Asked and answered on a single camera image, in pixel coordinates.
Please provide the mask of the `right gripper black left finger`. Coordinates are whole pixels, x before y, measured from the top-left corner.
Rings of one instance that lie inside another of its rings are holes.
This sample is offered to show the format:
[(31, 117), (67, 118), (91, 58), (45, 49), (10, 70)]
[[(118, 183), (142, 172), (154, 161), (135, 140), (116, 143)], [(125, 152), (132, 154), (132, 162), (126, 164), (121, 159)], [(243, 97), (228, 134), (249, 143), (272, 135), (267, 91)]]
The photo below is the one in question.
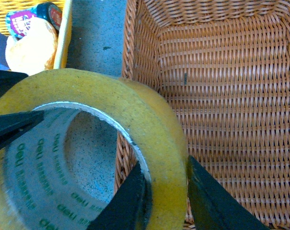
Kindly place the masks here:
[(152, 211), (151, 183), (136, 163), (105, 209), (88, 230), (145, 230)]

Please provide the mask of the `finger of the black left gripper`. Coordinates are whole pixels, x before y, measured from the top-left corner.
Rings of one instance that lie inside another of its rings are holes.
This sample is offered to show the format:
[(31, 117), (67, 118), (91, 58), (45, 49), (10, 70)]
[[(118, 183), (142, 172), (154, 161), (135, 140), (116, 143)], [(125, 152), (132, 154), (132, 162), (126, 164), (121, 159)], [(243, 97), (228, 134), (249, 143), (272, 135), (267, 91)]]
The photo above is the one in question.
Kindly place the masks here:
[(43, 111), (0, 115), (0, 150), (44, 120)]
[(8, 70), (0, 70), (0, 97), (12, 86), (28, 77), (28, 74)]

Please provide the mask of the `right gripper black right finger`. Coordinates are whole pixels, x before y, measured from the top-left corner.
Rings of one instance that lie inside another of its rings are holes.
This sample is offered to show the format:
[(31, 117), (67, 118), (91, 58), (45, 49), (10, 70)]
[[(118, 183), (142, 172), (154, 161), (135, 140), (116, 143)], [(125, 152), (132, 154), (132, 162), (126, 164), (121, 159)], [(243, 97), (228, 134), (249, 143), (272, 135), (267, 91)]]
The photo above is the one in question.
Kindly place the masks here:
[(194, 157), (188, 157), (188, 197), (198, 230), (267, 230)]

